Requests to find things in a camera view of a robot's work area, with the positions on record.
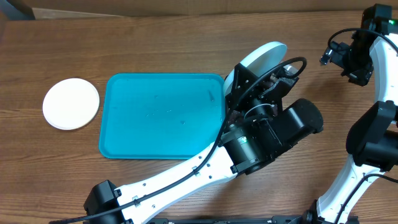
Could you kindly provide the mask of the light blue plate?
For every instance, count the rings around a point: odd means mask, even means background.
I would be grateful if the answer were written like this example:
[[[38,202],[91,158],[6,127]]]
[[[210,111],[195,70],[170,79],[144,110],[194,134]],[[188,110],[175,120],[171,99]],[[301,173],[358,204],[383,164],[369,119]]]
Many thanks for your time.
[[[249,79],[256,79],[278,65],[286,52],[287,46],[282,42],[268,42],[243,58],[240,64],[250,73]]]

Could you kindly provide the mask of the pink plate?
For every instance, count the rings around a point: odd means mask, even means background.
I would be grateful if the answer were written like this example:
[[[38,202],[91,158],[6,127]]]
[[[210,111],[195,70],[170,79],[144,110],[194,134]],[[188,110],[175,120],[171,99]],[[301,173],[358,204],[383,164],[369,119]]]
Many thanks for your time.
[[[42,112],[48,124],[70,131],[88,124],[99,106],[100,95],[93,84],[81,78],[68,78],[46,93]]]

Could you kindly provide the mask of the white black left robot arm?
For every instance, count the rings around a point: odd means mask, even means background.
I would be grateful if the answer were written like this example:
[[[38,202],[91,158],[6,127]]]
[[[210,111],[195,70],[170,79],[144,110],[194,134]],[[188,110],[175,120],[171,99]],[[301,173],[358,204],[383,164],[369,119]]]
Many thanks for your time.
[[[237,64],[226,95],[227,114],[213,143],[191,159],[149,179],[120,187],[106,180],[84,202],[83,223],[148,223],[158,213],[211,185],[262,169],[308,135],[323,129],[306,99],[282,99],[301,69],[288,60],[259,74]]]

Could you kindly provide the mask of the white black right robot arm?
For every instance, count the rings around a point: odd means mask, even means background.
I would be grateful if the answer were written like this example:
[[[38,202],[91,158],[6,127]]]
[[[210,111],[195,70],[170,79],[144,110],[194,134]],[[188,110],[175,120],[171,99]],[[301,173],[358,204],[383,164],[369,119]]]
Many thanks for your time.
[[[352,125],[346,139],[348,158],[331,187],[307,210],[301,223],[352,223],[349,214],[369,186],[397,165],[397,19],[363,18],[352,28],[352,43],[328,40],[320,59],[334,63],[351,83],[375,79],[375,103]]]

